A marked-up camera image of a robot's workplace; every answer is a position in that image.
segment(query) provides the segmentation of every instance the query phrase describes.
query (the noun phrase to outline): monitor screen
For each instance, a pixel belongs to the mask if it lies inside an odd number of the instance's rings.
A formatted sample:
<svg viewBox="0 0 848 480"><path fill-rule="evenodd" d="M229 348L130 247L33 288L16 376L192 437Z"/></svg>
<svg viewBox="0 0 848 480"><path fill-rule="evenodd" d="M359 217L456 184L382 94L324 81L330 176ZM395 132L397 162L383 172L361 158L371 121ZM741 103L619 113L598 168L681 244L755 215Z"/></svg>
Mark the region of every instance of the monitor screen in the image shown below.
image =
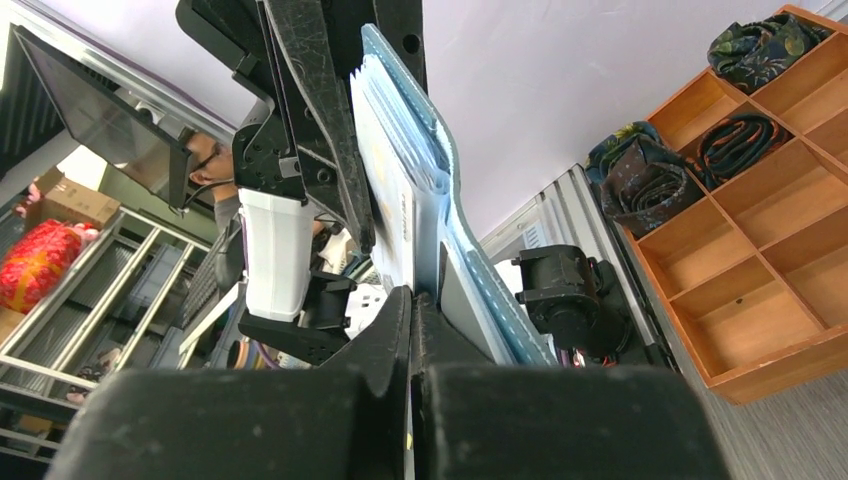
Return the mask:
<svg viewBox="0 0 848 480"><path fill-rule="evenodd" d="M172 207L180 207L191 152L67 55L22 28L16 34L71 137Z"/></svg>

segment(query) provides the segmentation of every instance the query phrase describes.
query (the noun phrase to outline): gray floor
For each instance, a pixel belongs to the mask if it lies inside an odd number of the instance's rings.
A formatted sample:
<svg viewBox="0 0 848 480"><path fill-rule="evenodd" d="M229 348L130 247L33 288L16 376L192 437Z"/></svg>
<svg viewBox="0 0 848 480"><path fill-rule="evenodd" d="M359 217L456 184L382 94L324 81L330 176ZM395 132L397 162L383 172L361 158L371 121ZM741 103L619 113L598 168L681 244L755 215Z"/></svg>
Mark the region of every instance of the gray floor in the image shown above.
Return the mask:
<svg viewBox="0 0 848 480"><path fill-rule="evenodd" d="M650 285L643 276L642 282ZM703 402L734 480L848 479L848 371L732 406L706 390L659 300L652 303L683 375Z"/></svg>

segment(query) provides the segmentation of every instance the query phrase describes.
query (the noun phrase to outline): wooden organizer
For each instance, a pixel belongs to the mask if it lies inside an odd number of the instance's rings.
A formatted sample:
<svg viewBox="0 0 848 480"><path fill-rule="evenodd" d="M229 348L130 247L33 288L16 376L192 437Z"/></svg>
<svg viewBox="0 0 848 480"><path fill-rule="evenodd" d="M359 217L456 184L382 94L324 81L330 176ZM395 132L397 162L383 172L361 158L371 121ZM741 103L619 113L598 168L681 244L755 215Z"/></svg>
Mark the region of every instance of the wooden organizer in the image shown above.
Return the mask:
<svg viewBox="0 0 848 480"><path fill-rule="evenodd" d="M794 136L634 250L706 385L743 404L848 367L848 28L747 96L707 68L648 117L695 155L719 120L761 112Z"/></svg>

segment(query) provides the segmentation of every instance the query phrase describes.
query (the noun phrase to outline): red bag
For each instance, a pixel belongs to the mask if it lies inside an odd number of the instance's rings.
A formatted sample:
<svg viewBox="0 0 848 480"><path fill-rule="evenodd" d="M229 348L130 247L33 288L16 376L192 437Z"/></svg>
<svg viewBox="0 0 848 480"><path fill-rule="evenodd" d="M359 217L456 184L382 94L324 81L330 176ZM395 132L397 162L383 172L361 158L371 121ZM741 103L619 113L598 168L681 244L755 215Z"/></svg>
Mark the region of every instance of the red bag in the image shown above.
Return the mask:
<svg viewBox="0 0 848 480"><path fill-rule="evenodd" d="M59 283L81 251L79 234L56 220L30 230L0 266L0 305L29 313Z"/></svg>

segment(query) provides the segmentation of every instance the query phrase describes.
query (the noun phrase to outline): cylindrical black motor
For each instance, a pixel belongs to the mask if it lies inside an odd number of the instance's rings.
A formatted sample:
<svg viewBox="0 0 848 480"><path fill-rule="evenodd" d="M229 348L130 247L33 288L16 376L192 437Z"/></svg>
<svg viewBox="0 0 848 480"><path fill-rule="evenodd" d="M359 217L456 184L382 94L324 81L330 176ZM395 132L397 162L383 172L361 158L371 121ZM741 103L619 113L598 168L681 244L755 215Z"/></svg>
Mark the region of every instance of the cylindrical black motor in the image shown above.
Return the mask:
<svg viewBox="0 0 848 480"><path fill-rule="evenodd" d="M557 348L603 358L624 347L628 325L598 298L589 260L580 248L524 250L514 263L521 267L524 285L516 298L526 305L539 332L553 335Z"/></svg>

